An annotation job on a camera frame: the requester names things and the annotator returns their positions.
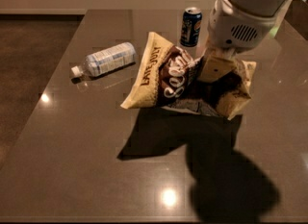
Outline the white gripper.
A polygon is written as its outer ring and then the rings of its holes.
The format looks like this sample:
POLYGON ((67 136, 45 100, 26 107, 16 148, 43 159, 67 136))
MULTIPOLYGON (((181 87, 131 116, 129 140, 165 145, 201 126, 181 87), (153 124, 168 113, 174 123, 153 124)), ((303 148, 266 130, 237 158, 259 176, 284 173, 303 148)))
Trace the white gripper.
MULTIPOLYGON (((255 15, 236 6, 231 0, 216 0, 209 15, 208 44, 220 50, 240 53, 260 44, 276 21, 275 16, 255 15)), ((235 59, 214 53, 205 55, 197 80, 213 83, 236 68, 235 59)))

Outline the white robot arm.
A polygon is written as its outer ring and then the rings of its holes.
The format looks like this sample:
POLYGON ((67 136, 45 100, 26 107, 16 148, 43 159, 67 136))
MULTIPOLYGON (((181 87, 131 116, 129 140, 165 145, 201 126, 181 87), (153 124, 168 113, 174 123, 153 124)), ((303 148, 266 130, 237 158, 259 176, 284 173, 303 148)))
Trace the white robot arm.
POLYGON ((234 69, 234 56, 257 47, 288 0, 216 0, 198 80, 212 83, 234 69))

